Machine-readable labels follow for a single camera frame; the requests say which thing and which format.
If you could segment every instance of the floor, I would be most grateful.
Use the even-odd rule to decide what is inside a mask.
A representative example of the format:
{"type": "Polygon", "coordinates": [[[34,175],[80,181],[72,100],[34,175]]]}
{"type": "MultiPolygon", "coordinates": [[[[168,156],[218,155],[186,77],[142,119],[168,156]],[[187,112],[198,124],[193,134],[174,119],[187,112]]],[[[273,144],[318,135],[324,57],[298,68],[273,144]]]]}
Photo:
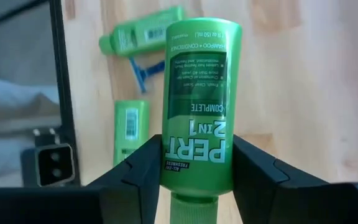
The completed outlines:
{"type": "MultiPolygon", "coordinates": [[[[29,1],[0,0],[0,15],[29,1]]],[[[0,79],[25,86],[57,85],[48,4],[0,24],[0,79]]],[[[2,138],[31,137],[31,133],[21,133],[20,130],[59,125],[58,105],[52,107],[49,114],[41,118],[0,122],[2,138]]],[[[0,178],[0,187],[17,186],[21,186],[19,170],[0,178]]]]}

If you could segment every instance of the green plastic tube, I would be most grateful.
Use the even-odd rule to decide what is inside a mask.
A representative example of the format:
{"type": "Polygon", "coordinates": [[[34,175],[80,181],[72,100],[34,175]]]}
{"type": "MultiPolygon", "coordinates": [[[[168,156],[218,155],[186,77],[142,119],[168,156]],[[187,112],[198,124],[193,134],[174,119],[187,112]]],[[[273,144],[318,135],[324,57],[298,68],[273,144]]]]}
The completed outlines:
{"type": "Polygon", "coordinates": [[[165,47],[165,31],[173,22],[185,18],[182,7],[161,10],[140,19],[118,24],[113,32],[99,39],[102,53],[132,57],[165,47]]]}
{"type": "Polygon", "coordinates": [[[115,103],[114,161],[116,166],[149,139],[149,102],[121,100],[115,103]]]}
{"type": "Polygon", "coordinates": [[[215,18],[167,29],[160,183],[171,224],[216,223],[232,190],[232,142],[242,29],[215,18]]]}

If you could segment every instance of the bottle cap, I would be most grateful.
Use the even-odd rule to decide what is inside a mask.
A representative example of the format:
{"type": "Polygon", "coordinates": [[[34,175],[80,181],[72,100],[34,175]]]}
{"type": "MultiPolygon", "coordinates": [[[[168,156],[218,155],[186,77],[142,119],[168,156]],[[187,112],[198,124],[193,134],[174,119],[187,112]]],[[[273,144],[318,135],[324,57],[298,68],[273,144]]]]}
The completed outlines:
{"type": "Polygon", "coordinates": [[[110,35],[103,35],[99,39],[99,47],[104,54],[113,54],[114,46],[110,41],[110,35]]]}
{"type": "Polygon", "coordinates": [[[170,224],[214,224],[218,198],[185,197],[171,193],[170,224]]]}

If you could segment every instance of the light wood board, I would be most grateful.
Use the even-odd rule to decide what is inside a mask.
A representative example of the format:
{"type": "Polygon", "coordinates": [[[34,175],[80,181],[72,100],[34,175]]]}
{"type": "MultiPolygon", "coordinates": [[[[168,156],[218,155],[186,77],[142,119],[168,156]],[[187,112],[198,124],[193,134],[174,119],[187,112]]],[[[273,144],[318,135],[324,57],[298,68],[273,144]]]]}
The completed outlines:
{"type": "MultiPolygon", "coordinates": [[[[71,97],[81,178],[111,168],[114,100],[151,103],[150,135],[161,132],[163,74],[140,95],[129,62],[105,57],[101,35],[125,20],[181,4],[190,16],[244,28],[235,133],[325,180],[358,180],[358,1],[63,0],[71,97]]],[[[140,58],[152,63],[162,53],[140,58]]],[[[162,190],[156,223],[167,223],[162,190]]],[[[218,223],[240,223],[232,195],[218,223]]]]}

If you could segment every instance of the wooden surface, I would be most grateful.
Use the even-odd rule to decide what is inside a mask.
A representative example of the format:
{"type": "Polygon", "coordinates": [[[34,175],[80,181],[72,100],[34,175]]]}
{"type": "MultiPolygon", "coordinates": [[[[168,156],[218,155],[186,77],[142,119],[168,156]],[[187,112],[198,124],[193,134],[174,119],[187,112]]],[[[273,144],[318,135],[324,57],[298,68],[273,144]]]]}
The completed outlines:
{"type": "MultiPolygon", "coordinates": [[[[114,100],[150,100],[150,135],[161,132],[163,75],[139,95],[128,60],[103,56],[98,38],[176,4],[190,16],[244,28],[236,134],[325,180],[358,180],[358,1],[71,0],[62,6],[84,184],[111,168],[114,100]]],[[[218,217],[241,222],[231,194],[221,197],[218,217]]],[[[156,223],[168,218],[169,194],[162,190],[156,223]]]]}

